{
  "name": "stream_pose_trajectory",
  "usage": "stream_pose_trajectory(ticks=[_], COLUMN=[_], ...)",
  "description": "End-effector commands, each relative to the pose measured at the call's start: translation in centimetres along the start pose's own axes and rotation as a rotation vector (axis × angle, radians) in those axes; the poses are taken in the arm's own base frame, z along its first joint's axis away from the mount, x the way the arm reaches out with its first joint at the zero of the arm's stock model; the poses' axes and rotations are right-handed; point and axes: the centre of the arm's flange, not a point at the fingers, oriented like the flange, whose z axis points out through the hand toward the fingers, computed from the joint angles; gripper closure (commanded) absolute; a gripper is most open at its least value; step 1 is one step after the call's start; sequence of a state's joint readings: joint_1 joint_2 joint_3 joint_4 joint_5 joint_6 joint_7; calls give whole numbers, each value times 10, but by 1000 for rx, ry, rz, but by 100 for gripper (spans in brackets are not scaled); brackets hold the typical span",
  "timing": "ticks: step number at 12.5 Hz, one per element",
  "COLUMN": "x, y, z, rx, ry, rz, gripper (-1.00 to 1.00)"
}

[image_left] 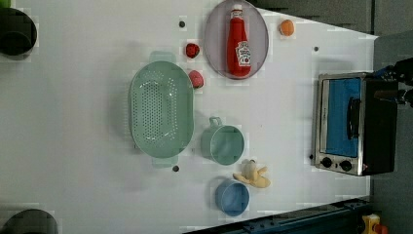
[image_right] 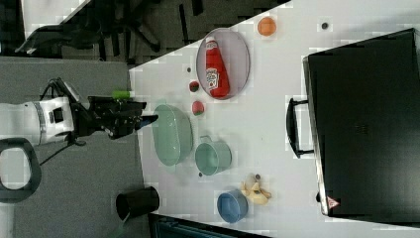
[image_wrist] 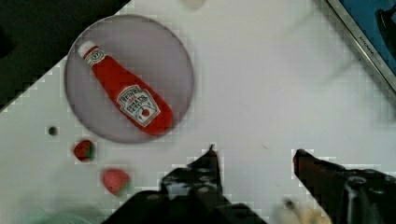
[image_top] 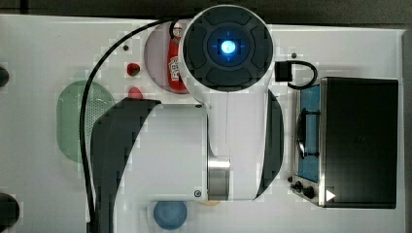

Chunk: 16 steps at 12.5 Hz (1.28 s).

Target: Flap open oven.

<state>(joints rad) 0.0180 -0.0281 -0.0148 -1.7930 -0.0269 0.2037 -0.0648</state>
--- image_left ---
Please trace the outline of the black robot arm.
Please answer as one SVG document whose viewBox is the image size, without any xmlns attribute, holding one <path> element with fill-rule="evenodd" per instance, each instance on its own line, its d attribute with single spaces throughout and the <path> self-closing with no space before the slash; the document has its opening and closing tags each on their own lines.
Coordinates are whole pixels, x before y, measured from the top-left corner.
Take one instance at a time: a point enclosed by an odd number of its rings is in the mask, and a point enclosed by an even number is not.
<svg viewBox="0 0 413 234">
<path fill-rule="evenodd" d="M 375 79 L 386 82 L 398 82 L 406 86 L 413 86 L 413 58 L 407 58 L 397 61 L 394 65 L 388 65 L 378 71 L 375 71 L 373 77 Z M 396 104 L 409 104 L 413 106 L 413 91 L 412 90 L 389 90 L 376 91 L 374 97 L 383 100 L 394 102 Z"/>
</svg>

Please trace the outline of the black robot base top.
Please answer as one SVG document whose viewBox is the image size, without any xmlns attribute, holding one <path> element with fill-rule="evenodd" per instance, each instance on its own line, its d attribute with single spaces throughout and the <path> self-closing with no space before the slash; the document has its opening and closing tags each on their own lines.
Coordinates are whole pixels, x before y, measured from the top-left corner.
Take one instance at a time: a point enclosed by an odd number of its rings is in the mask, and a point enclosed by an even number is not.
<svg viewBox="0 0 413 234">
<path fill-rule="evenodd" d="M 0 52 L 19 56 L 29 52 L 36 43 L 37 28 L 32 18 L 14 8 L 0 10 Z"/>
</svg>

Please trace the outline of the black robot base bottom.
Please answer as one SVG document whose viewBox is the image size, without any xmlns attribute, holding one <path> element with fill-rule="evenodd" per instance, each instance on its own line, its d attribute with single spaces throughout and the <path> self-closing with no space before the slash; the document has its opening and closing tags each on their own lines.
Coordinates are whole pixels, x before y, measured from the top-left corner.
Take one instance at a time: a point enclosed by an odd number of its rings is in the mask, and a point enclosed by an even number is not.
<svg viewBox="0 0 413 234">
<path fill-rule="evenodd" d="M 58 234 L 56 219 L 48 212 L 29 209 L 9 218 L 1 234 Z"/>
</svg>

